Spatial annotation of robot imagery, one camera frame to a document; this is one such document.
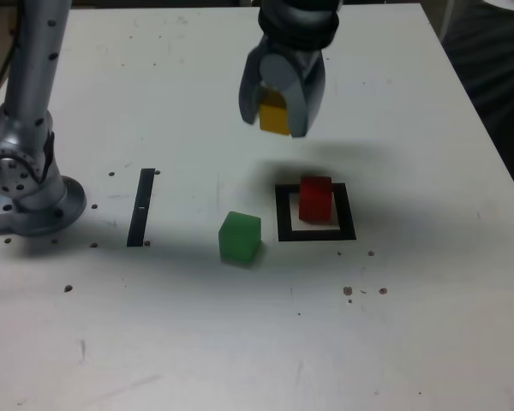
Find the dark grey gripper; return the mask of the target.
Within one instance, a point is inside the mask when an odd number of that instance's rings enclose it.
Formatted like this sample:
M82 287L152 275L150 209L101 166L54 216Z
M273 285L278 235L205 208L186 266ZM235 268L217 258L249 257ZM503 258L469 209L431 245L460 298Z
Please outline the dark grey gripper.
M263 36L242 73L242 120L253 125L258 114L261 130L304 137L320 110L325 83L321 51L297 51Z

